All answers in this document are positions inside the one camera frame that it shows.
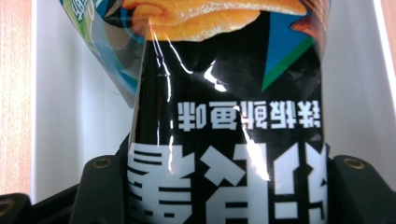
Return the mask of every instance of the crinkled plastic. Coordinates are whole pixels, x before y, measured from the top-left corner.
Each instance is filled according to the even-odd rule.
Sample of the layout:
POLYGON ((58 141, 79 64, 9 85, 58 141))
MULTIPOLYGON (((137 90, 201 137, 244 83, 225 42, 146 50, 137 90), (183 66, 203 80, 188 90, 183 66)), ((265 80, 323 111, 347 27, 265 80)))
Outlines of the crinkled plastic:
POLYGON ((330 0, 69 5, 78 2, 106 24, 87 12, 72 20, 136 92, 131 223, 327 223, 320 62, 330 0), (125 37, 118 48, 110 30, 125 37))

